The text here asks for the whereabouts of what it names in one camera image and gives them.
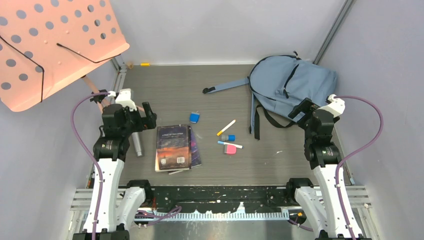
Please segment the pink eraser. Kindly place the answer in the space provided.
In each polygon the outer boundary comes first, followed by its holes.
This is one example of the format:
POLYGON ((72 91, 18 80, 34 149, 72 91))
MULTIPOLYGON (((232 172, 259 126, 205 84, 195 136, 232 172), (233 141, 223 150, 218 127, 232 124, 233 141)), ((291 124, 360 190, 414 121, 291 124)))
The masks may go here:
POLYGON ((226 155, 234 155, 237 153, 237 147, 234 145, 224 145, 224 153, 226 155))

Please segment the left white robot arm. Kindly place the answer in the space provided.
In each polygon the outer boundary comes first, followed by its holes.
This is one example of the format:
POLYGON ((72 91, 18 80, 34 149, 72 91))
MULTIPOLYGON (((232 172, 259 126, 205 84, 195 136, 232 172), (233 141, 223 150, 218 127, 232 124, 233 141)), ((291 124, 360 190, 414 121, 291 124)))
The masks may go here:
POLYGON ((119 180, 124 168, 132 133, 156 128, 157 114, 143 102, 145 116, 138 109, 114 103, 103 109, 100 136, 89 156, 93 160, 94 185, 88 216, 81 233, 74 240, 128 240, 129 226, 138 208, 153 202, 148 180, 131 180, 123 200, 117 204, 119 180))

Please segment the yellow white marker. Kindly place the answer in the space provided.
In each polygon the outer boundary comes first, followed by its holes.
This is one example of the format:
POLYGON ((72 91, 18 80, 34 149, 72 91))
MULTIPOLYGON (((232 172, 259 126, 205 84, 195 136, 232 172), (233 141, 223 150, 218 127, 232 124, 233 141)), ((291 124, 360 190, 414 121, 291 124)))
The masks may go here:
POLYGON ((227 129, 229 129, 232 125, 236 123, 236 120, 232 120, 230 123, 228 123, 223 129, 221 129, 216 135, 220 136, 222 133, 224 133, 227 129))

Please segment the blue white pen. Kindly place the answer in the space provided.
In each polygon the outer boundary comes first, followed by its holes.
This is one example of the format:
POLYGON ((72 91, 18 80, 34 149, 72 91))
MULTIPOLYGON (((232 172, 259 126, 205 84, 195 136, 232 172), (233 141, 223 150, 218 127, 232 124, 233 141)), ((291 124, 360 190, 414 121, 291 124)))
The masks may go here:
POLYGON ((238 149, 244 148, 242 145, 231 143, 231 142, 226 142, 226 141, 217 141, 217 143, 220 144, 220 145, 234 146, 235 148, 238 148, 238 149))

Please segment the light blue backpack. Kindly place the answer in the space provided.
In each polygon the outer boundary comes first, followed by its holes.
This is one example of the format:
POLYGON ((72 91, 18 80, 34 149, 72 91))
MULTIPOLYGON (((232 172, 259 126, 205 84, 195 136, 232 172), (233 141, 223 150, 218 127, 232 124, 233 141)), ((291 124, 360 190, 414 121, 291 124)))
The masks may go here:
POLYGON ((313 64, 294 55, 272 55, 261 59, 245 78, 206 87, 203 94, 211 94, 230 88, 248 85, 251 92, 251 117, 249 131, 260 139, 260 115, 262 108, 268 122, 276 128, 289 128, 302 117, 290 117, 295 106, 305 98, 322 107, 329 95, 335 92, 338 76, 334 70, 313 64), (284 126, 270 113, 289 120, 284 126))

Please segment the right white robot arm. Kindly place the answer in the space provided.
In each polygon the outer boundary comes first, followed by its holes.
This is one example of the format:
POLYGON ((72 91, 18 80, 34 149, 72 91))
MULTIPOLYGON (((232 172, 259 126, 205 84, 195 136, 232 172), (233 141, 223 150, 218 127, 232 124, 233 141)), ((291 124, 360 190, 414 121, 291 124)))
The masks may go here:
POLYGON ((289 113, 303 116, 297 125, 304 130, 304 154, 319 185, 320 194, 308 178, 291 178, 285 198, 300 205, 317 240, 363 240, 346 190, 341 154, 332 142, 332 132, 345 102, 332 94, 322 107, 305 98, 289 113))

